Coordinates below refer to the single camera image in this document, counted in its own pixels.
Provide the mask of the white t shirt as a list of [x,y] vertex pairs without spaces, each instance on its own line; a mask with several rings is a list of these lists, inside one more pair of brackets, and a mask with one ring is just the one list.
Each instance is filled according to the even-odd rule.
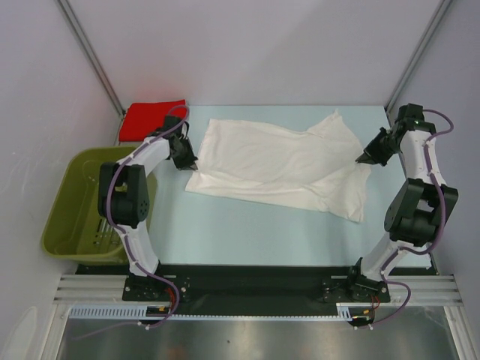
[[365,218],[368,165],[339,112],[304,131],[264,122],[211,119],[191,193]]

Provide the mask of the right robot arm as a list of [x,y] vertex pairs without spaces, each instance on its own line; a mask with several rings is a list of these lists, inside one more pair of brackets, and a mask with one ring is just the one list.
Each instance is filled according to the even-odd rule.
[[386,166],[400,154],[406,180],[385,214],[385,236],[349,270],[345,291],[355,302],[384,296],[387,277],[407,254],[429,254],[458,201],[458,190],[440,172],[435,145],[441,133],[425,113],[421,105],[401,106],[393,126],[381,128],[356,159],[358,164]]

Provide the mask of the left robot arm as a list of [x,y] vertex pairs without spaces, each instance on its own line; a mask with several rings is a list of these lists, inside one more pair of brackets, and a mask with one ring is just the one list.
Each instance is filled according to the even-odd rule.
[[147,178],[163,161],[171,160],[177,170],[196,170],[197,157],[188,138],[186,118],[166,115],[163,125],[151,132],[130,154],[116,162],[100,165],[97,209],[120,237],[130,273],[143,277],[140,292],[159,299],[166,282],[158,277],[160,260],[149,237],[150,211]]

